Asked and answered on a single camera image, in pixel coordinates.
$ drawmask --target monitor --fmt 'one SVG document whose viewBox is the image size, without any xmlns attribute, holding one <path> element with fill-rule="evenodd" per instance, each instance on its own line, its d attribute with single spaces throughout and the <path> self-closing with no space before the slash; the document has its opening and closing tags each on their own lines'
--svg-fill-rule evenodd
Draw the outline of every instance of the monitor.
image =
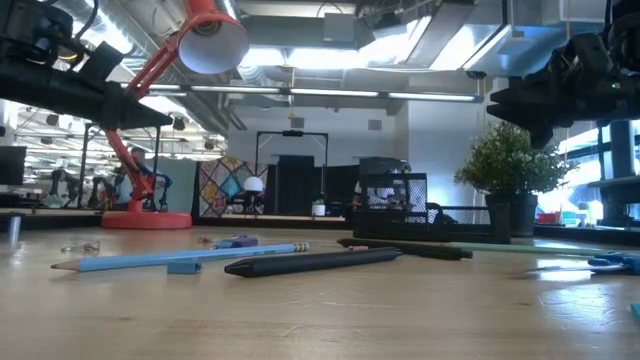
<svg viewBox="0 0 640 360">
<path fill-rule="evenodd" d="M 24 146 L 0 146 L 0 185 L 22 185 L 26 156 Z"/>
</svg>

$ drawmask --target black pot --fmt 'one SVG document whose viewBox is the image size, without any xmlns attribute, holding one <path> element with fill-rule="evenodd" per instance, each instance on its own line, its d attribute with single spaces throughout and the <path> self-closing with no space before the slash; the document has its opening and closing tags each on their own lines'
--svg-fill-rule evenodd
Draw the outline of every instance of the black pot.
<svg viewBox="0 0 640 360">
<path fill-rule="evenodd" d="M 533 223 L 536 217 L 536 207 L 538 206 L 538 196 L 536 195 L 486 195 L 485 201 L 489 207 L 489 216 L 498 212 L 492 211 L 500 204 L 509 204 L 509 225 L 511 236 L 531 237 L 533 236 Z M 499 219 L 491 217 L 491 223 L 499 222 Z"/>
</svg>

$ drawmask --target green plant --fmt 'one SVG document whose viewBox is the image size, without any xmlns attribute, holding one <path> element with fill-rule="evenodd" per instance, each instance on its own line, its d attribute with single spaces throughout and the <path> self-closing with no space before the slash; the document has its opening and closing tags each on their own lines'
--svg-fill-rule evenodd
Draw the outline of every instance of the green plant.
<svg viewBox="0 0 640 360">
<path fill-rule="evenodd" d="M 532 149 L 526 131 L 503 121 L 489 126 L 471 145 L 471 157 L 454 180 L 490 194 L 544 193 L 564 185 L 564 177 L 575 168 L 564 161 L 557 145 Z"/>
</svg>

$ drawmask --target colorful artwork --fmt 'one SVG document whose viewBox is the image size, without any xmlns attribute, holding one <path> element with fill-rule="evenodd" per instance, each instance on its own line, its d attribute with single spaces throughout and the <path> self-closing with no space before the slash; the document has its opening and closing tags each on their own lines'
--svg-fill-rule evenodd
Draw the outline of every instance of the colorful artwork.
<svg viewBox="0 0 640 360">
<path fill-rule="evenodd" d="M 200 164 L 200 216 L 219 217 L 225 209 L 227 199 L 243 191 L 244 181 L 249 176 L 256 176 L 255 166 L 232 157 Z M 266 165 L 258 164 L 258 175 L 262 183 L 267 183 Z"/>
</svg>

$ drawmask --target lamp base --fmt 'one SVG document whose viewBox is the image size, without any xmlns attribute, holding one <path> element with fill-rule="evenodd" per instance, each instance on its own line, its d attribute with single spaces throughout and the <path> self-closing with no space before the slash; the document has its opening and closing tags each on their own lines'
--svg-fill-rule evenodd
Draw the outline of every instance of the lamp base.
<svg viewBox="0 0 640 360">
<path fill-rule="evenodd" d="M 191 215 L 156 212 L 106 212 L 102 215 L 103 228 L 134 230 L 190 229 Z"/>
</svg>

